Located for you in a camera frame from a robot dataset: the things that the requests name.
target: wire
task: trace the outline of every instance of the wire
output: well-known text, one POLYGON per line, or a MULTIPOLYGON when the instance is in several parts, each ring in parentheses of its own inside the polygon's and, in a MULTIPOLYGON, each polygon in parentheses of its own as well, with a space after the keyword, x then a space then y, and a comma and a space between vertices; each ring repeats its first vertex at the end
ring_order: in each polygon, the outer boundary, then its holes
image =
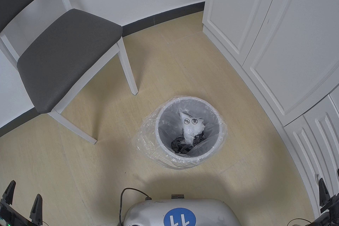
POLYGON ((287 223, 286 226, 289 226, 289 224, 290 224, 293 220, 305 220, 305 221, 307 221, 307 222, 309 222, 309 223, 312 223, 311 221, 306 220, 306 219, 292 219, 289 223, 287 223))
POLYGON ((120 223, 120 225, 119 225, 119 226, 122 226, 122 222, 121 222, 122 195, 124 194, 125 190, 127 190, 127 189, 131 189, 131 190, 138 191, 138 192, 144 194, 146 197, 149 198, 149 196, 148 196, 146 193, 142 192, 141 190, 138 190, 138 189, 132 188, 132 187, 127 187, 127 188, 125 188, 125 189, 121 192, 121 195, 120 195, 120 208, 119 208, 119 223, 120 223))

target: blue circle logo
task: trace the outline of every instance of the blue circle logo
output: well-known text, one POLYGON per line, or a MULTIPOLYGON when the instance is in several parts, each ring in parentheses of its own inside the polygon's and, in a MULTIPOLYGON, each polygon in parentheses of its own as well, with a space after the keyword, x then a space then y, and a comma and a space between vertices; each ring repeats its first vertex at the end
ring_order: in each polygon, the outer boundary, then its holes
POLYGON ((195 215, 186 208, 175 208, 167 212, 164 217, 165 226, 195 226, 195 215))

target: white trash can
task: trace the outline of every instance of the white trash can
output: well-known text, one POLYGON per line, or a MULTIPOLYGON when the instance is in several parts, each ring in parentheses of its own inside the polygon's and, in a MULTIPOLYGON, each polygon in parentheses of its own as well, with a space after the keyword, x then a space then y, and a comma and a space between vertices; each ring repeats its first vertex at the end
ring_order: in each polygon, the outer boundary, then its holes
POLYGON ((218 111, 208 102, 197 97, 170 99, 142 123, 137 135, 139 150, 157 163, 173 169, 186 169, 203 163, 222 146, 227 136, 226 123, 218 111), (182 136, 180 112, 204 120, 206 139, 187 154, 176 154, 171 142, 182 136))

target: baseboard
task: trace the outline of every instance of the baseboard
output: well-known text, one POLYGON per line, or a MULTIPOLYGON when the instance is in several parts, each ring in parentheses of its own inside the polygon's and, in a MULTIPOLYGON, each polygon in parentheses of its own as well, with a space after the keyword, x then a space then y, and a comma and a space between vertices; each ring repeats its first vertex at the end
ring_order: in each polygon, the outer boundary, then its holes
POLYGON ((19 117, 16 117, 14 120, 10 121, 9 123, 5 124, 3 127, 0 128, 0 136, 7 134, 8 132, 12 131, 13 129, 17 128, 21 124, 28 122, 32 118, 39 116, 40 114, 37 112, 35 107, 26 111, 25 113, 21 114, 19 117))
POLYGON ((245 84, 248 86, 250 91, 253 93, 254 97, 258 100, 261 107, 266 112, 267 116, 273 123, 275 129, 277 130, 278 134, 280 135, 282 141, 286 145, 287 150, 289 151, 298 171, 301 176, 301 179, 305 185, 307 194, 310 198, 313 213, 315 217, 317 218, 320 216, 319 208, 317 200, 314 196, 311 182, 308 178, 308 175, 306 173, 306 170, 300 160, 300 157, 295 150, 292 142, 290 141, 289 137, 286 134, 286 131, 278 119, 277 115, 274 113, 273 109, 265 99, 264 95, 260 92, 260 90, 257 88, 257 86, 254 84, 252 79, 248 76, 248 74, 245 72, 243 67, 239 64, 239 62, 231 55, 231 53, 226 49, 226 47, 214 36, 214 34, 206 27, 203 27, 204 34, 211 40, 211 42, 218 48, 218 50, 224 55, 224 57, 227 59, 227 61, 231 64, 231 66, 235 69, 235 71, 240 75, 241 79, 245 82, 245 84))
MULTIPOLYGON (((162 13, 158 13, 147 18, 137 20, 136 22, 130 23, 128 25, 124 25, 122 36, 125 37, 127 35, 133 34, 145 28, 151 27, 153 25, 157 25, 168 20, 172 20, 175 18, 179 18, 185 15, 189 15, 192 13, 196 13, 199 11, 203 11, 205 7, 205 2, 199 2, 191 5, 187 5, 180 8, 171 9, 162 13)), ((28 110, 27 112, 21 114, 19 117, 15 118, 11 122, 7 123, 3 127, 0 128, 0 136, 12 131, 17 128, 21 124, 28 122, 32 118, 35 118, 39 115, 35 108, 28 110)))

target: black crumpled plastic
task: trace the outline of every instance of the black crumpled plastic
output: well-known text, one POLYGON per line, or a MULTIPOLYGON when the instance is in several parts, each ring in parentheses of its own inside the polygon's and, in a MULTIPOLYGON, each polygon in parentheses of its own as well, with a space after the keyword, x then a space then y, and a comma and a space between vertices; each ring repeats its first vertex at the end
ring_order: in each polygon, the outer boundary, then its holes
POLYGON ((186 144, 184 135, 177 137, 171 142, 171 148, 175 153, 187 154, 194 146, 198 145, 200 142, 204 141, 206 138, 204 136, 204 131, 201 134, 196 135, 193 140, 193 144, 186 144))

